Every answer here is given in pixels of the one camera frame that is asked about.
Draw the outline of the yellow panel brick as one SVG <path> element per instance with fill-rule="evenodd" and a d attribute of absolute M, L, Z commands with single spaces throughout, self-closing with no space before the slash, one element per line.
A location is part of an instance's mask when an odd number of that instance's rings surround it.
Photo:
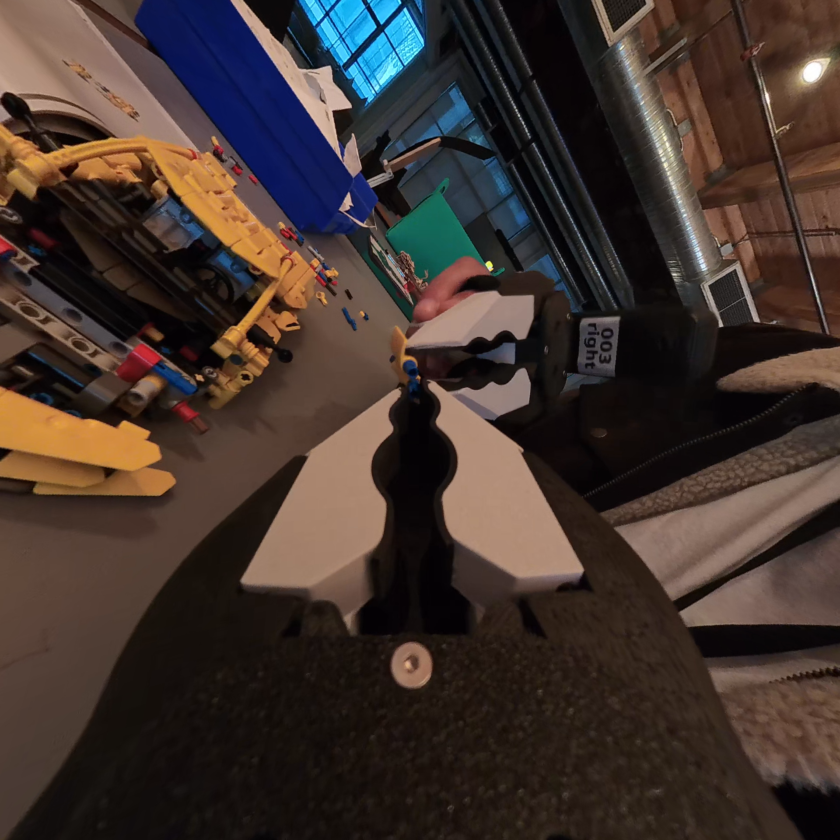
<path fill-rule="evenodd" d="M 408 352 L 405 333 L 394 327 L 391 333 L 391 366 L 400 385 L 416 390 L 421 381 L 417 360 Z"/>

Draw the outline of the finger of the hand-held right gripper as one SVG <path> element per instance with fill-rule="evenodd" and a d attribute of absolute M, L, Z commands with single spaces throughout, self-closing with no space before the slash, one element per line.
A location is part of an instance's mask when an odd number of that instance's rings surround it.
<path fill-rule="evenodd" d="M 475 353 L 457 348 L 425 350 L 425 376 L 487 421 L 496 421 L 531 400 L 531 377 L 526 363 L 517 361 L 514 342 Z"/>
<path fill-rule="evenodd" d="M 407 339 L 410 350 L 463 349 L 475 341 L 527 338 L 534 320 L 534 296 L 502 296 L 495 290 L 475 292 L 451 309 L 424 322 Z"/>

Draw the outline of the small wooden model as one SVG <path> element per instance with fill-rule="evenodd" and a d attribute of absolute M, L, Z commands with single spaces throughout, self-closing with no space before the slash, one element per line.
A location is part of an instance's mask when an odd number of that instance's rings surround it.
<path fill-rule="evenodd" d="M 412 257 L 405 251 L 400 251 L 396 258 L 396 264 L 402 273 L 404 281 L 412 293 L 418 296 L 426 290 L 428 286 L 428 272 L 427 270 L 420 276 Z"/>

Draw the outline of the person's right hand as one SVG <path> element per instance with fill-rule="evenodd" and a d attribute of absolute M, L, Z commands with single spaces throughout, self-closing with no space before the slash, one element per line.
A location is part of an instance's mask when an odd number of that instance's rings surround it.
<path fill-rule="evenodd" d="M 413 323 L 431 321 L 467 299 L 474 290 L 466 287 L 475 278 L 481 279 L 479 285 L 482 288 L 487 285 L 484 280 L 490 284 L 497 280 L 478 259 L 469 256 L 458 258 L 427 283 L 414 307 Z"/>

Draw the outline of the white crumpled papers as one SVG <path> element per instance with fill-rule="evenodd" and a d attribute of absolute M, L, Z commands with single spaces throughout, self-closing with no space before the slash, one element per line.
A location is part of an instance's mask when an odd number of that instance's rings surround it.
<path fill-rule="evenodd" d="M 291 92 L 301 102 L 314 126 L 353 176 L 351 188 L 337 215 L 328 225 L 327 233 L 350 235 L 360 228 L 370 227 L 368 217 L 376 204 L 376 196 L 361 173 L 361 158 L 354 135 L 350 136 L 346 145 L 339 142 L 335 113 L 348 110 L 350 101 L 335 83 L 332 69 L 328 66 L 300 68 L 289 50 L 270 33 L 246 2 L 233 1 L 233 6 Z"/>

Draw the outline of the yellow toy brick car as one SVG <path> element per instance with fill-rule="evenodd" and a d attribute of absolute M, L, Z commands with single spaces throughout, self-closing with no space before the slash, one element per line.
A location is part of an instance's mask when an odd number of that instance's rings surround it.
<path fill-rule="evenodd" d="M 59 145 L 2 106 L 2 491 L 159 497 L 139 425 L 195 434 L 270 363 L 316 292 L 307 262 L 240 200 L 220 154 L 142 136 Z"/>

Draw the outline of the blue storage bin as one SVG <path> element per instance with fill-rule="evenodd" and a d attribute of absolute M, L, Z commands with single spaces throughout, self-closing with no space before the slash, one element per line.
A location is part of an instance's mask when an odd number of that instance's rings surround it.
<path fill-rule="evenodd" d="M 329 234 L 353 176 L 233 2 L 146 1 L 135 23 L 290 221 Z"/>

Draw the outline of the person's white sweater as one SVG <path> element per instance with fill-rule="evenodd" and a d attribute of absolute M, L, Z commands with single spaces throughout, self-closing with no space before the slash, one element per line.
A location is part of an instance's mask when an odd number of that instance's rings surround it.
<path fill-rule="evenodd" d="M 710 667 L 838 667 L 838 457 L 616 529 Z"/>

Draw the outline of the person's fleece-lined jacket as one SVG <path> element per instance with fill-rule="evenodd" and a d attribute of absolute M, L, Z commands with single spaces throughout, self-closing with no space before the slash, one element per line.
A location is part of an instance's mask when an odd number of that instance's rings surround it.
<path fill-rule="evenodd" d="M 617 528 L 664 512 L 693 508 L 834 456 L 839 466 L 838 417 L 799 427 L 602 513 Z M 789 673 L 778 661 L 757 667 L 717 668 L 710 667 L 700 654 L 759 775 L 777 789 L 838 797 L 838 667 L 828 668 L 827 660 L 818 657 L 799 665 L 819 665 L 819 669 L 797 674 Z"/>

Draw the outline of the scatter of small coloured pins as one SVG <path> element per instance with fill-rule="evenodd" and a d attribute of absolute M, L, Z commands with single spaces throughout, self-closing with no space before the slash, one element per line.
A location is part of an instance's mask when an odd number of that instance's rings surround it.
<path fill-rule="evenodd" d="M 211 136 L 209 142 L 211 145 L 211 154 L 229 174 L 237 179 L 246 177 L 251 183 L 259 186 L 258 179 L 252 173 L 246 172 L 243 165 L 233 155 L 226 152 L 216 136 Z M 314 245 L 309 244 L 302 233 L 289 222 L 279 221 L 277 223 L 277 232 L 279 236 L 287 241 L 288 247 L 305 249 L 309 256 L 312 257 L 312 263 L 314 264 L 312 271 L 316 277 L 316 290 L 314 294 L 316 299 L 326 307 L 328 305 L 328 298 L 325 296 L 325 293 L 328 292 L 334 297 L 337 297 L 339 294 L 339 272 L 329 265 L 323 254 Z"/>

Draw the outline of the silver ventilation duct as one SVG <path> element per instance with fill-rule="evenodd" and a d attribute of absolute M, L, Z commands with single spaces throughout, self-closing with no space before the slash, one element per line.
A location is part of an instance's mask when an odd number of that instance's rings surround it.
<path fill-rule="evenodd" d="M 634 29 L 597 60 L 593 86 L 679 298 L 708 309 L 701 284 L 719 271 L 722 258 L 647 65 Z"/>

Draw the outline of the instruction booklet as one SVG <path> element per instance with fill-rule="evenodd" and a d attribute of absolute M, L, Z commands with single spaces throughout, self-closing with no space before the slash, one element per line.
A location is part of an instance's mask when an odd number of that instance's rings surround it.
<path fill-rule="evenodd" d="M 2 1 L 1 92 L 23 99 L 61 144 L 192 142 L 78 5 Z"/>

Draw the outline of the grey desk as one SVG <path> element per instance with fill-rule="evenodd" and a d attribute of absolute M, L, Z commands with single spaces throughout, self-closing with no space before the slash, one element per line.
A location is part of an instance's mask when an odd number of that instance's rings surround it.
<path fill-rule="evenodd" d="M 403 320 L 354 243 L 305 234 L 370 316 L 352 332 L 314 302 L 273 363 L 197 436 L 149 422 L 162 468 L 157 499 L 2 494 L 2 838 L 37 802 L 84 732 L 133 630 L 195 547 L 288 460 L 382 397 L 392 326 Z"/>

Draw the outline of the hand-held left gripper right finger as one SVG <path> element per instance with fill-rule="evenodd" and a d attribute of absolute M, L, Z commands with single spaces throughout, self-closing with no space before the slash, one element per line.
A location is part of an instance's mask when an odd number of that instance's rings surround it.
<path fill-rule="evenodd" d="M 435 383 L 434 423 L 455 455 L 443 489 L 452 584 L 478 616 L 523 595 L 575 587 L 583 565 L 521 448 Z"/>

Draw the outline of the wooden articulated stand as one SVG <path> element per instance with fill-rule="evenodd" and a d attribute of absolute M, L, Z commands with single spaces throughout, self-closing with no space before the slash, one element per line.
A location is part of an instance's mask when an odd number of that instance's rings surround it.
<path fill-rule="evenodd" d="M 383 185 L 393 180 L 398 172 L 402 172 L 413 163 L 432 156 L 441 150 L 466 154 L 480 161 L 486 161 L 495 156 L 494 151 L 485 145 L 456 137 L 440 135 L 415 143 L 409 149 L 390 160 L 382 158 L 377 164 L 379 169 L 372 176 L 365 179 L 366 183 L 371 188 Z"/>

